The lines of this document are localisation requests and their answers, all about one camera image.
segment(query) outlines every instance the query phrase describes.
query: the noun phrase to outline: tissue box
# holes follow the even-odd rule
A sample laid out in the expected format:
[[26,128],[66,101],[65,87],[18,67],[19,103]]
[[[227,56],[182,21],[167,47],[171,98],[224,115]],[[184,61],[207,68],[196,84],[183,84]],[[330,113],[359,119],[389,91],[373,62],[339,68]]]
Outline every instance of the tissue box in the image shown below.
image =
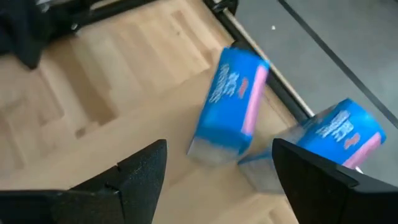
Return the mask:
[[237,159],[250,145],[269,63],[225,48],[202,109],[188,156],[211,165]]
[[[369,113],[346,99],[278,134],[277,138],[354,169],[386,140],[386,135]],[[271,147],[246,156],[238,164],[258,191],[279,194],[283,189],[274,169]]]

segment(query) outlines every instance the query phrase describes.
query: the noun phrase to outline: wooden surface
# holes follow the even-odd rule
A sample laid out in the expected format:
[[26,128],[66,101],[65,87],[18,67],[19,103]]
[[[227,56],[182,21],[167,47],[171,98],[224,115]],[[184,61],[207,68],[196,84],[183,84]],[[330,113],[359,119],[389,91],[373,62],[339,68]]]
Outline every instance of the wooden surface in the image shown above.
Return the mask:
[[[255,193],[235,164],[185,157],[231,42],[199,0],[160,0],[52,44],[35,71],[0,58],[0,189],[68,189],[164,138],[154,223],[296,223],[284,197]],[[266,87],[252,150],[293,124]]]

